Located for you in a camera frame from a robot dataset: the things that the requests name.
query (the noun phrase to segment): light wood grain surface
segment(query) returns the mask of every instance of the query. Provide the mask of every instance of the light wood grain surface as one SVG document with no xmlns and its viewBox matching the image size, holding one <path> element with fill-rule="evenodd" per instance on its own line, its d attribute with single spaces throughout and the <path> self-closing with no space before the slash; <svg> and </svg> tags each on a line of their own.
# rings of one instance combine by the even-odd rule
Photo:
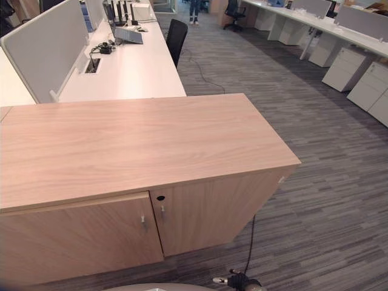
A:
<svg viewBox="0 0 388 291">
<path fill-rule="evenodd" d="M 0 122 L 7 116 L 8 112 L 12 109 L 12 106 L 0 107 Z"/>
<path fill-rule="evenodd" d="M 231 242 L 295 167 L 151 191 L 164 255 Z"/>
<path fill-rule="evenodd" d="M 2 282 L 37 284 L 163 260 L 148 192 L 2 215 L 0 233 Z"/>
<path fill-rule="evenodd" d="M 299 163 L 244 94 L 14 107 L 1 211 Z"/>
</svg>

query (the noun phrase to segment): cabinet top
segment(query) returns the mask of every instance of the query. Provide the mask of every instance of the cabinet top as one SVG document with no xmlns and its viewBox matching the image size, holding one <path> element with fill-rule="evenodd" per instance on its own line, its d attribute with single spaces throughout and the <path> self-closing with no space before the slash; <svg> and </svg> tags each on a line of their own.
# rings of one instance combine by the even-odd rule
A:
<svg viewBox="0 0 388 291">
<path fill-rule="evenodd" d="M 2 111 L 1 212 L 300 163 L 242 93 Z"/>
</svg>

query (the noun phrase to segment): black cable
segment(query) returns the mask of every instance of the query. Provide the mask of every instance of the black cable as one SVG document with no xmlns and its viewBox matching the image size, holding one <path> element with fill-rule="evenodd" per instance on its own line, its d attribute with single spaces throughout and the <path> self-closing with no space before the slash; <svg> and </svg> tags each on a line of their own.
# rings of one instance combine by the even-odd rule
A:
<svg viewBox="0 0 388 291">
<path fill-rule="evenodd" d="M 183 51 L 183 54 L 184 54 L 186 51 L 188 51 L 188 52 L 190 53 L 189 62 L 193 61 L 193 62 L 198 66 L 199 72 L 200 72 L 201 77 L 202 77 L 202 79 L 204 80 L 204 82 L 209 83 L 209 84 L 213 84 L 213 85 L 215 85 L 215 86 L 217 86 L 217 87 L 219 87 L 219 88 L 222 88 L 223 94 L 225 94 L 225 93 L 226 93 L 226 90 L 225 90 L 225 88 L 224 88 L 223 86 L 218 85 L 218 84 L 213 83 L 213 82 L 210 82 L 210 81 L 208 81 L 208 80 L 205 79 L 204 74 L 203 74 L 203 72 L 202 72 L 201 66 L 193 59 L 193 53 L 192 53 L 189 49 L 185 48 L 184 51 Z"/>
<path fill-rule="evenodd" d="M 246 274 L 247 271 L 248 271 L 249 262 L 250 262 L 250 256 L 252 255 L 253 234 L 255 233 L 255 219 L 256 219 L 256 215 L 253 216 L 253 218 L 252 218 L 252 232 L 250 234 L 249 254 L 248 254 L 247 264 L 246 264 L 245 269 L 244 269 L 244 274 Z"/>
</svg>

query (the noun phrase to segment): desk partition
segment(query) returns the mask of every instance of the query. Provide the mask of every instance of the desk partition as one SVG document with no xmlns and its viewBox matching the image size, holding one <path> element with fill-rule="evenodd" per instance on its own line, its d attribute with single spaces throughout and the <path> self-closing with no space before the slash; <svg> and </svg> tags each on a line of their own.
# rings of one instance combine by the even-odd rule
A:
<svg viewBox="0 0 388 291">
<path fill-rule="evenodd" d="M 308 13 L 324 18 L 332 3 L 326 0 L 294 0 L 291 9 L 305 9 Z"/>
<path fill-rule="evenodd" d="M 66 0 L 1 39 L 2 48 L 37 103 L 57 101 L 88 42 L 78 0 Z"/>
<path fill-rule="evenodd" d="M 87 12 L 93 29 L 97 29 L 102 19 L 104 18 L 104 8 L 102 7 L 103 0 L 85 0 Z"/>
<path fill-rule="evenodd" d="M 388 17 L 342 5 L 334 23 L 388 41 Z"/>
</svg>

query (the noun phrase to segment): office floor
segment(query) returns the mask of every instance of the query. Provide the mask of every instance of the office floor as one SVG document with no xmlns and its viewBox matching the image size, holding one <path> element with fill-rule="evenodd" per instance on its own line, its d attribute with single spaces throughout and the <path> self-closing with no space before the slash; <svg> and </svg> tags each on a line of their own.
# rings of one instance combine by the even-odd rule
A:
<svg viewBox="0 0 388 291">
<path fill-rule="evenodd" d="M 175 18 L 187 22 L 189 4 L 179 8 Z M 161 27 L 171 18 L 160 15 Z M 300 61 L 299 48 L 268 42 L 254 29 L 221 30 L 216 16 L 199 21 L 189 27 L 178 66 L 187 94 L 222 93 L 202 80 L 195 60 L 227 93 L 244 92 L 303 162 L 257 214 L 248 276 L 269 291 L 387 290 L 388 129 L 323 84 L 326 70 Z M 150 282 L 231 290 L 211 280 L 244 267 L 250 226 L 224 246 L 39 290 Z"/>
</svg>

